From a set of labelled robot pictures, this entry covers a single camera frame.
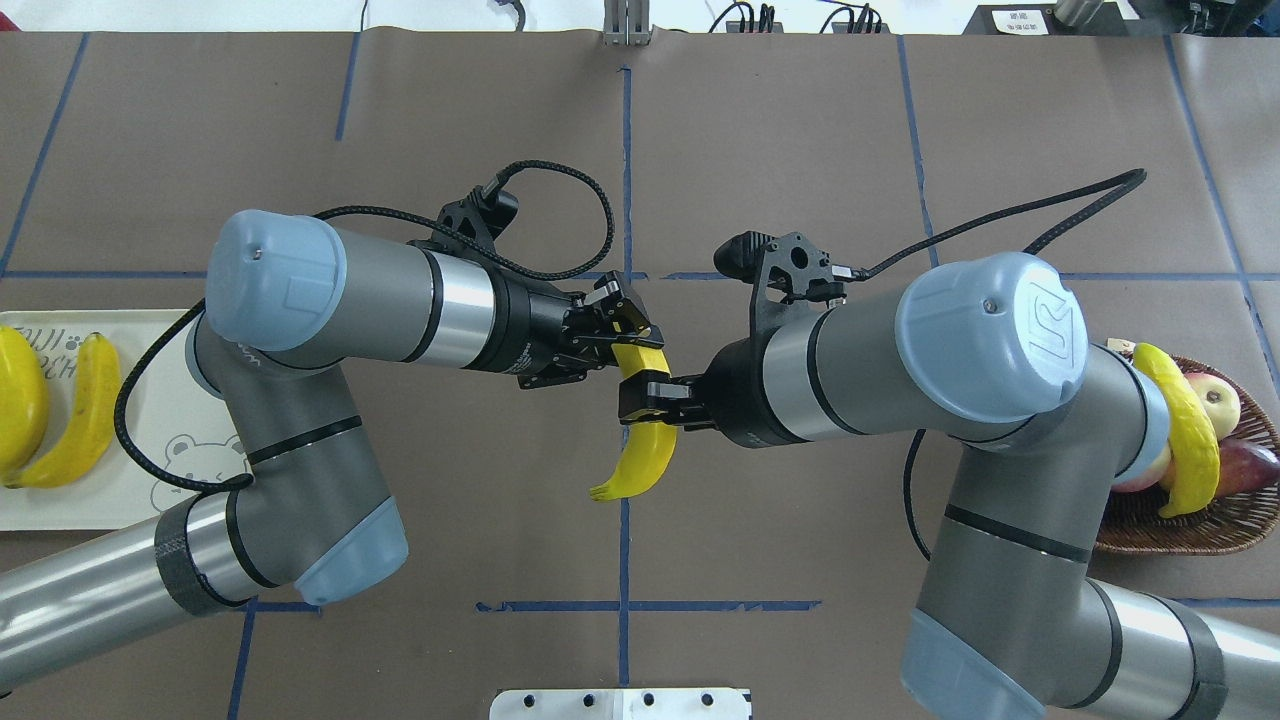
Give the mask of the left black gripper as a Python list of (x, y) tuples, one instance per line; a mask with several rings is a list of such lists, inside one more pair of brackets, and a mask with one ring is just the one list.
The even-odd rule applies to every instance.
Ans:
[(524, 389), (580, 382), (607, 366), (622, 377), (669, 373), (657, 328), (622, 275), (605, 274), (589, 293), (516, 274), (499, 278), (492, 373), (515, 375)]

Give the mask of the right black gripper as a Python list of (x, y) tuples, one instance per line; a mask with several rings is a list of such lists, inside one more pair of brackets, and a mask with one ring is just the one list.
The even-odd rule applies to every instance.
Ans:
[(716, 429), (745, 448), (800, 445), (765, 397), (763, 363), (767, 336), (726, 345), (694, 380), (623, 380), (618, 387), (620, 424), (658, 423), (686, 432)]

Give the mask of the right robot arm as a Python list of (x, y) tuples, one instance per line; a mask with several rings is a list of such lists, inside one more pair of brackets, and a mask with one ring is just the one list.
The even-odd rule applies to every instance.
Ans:
[(1089, 342), (1039, 258), (933, 268), (842, 302), (855, 272), (804, 247), (721, 259), (754, 284), (748, 338), (704, 373), (626, 380), (620, 416), (737, 445), (932, 429), (964, 445), (902, 656), (941, 719), (1275, 719), (1277, 637), (1088, 578), (1116, 480), (1152, 462), (1172, 404)]

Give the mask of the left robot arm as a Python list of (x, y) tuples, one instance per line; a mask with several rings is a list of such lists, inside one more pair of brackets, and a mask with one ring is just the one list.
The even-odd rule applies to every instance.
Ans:
[(156, 518), (3, 574), (3, 692), (293, 585), (312, 605), (384, 582), (404, 524), (340, 369), (347, 357), (581, 380), (653, 356), (628, 282), (588, 293), (502, 258), (502, 201), (436, 220), (376, 206), (262, 210), (221, 228), (191, 309), (191, 375), (221, 398), (248, 471), (192, 482)]

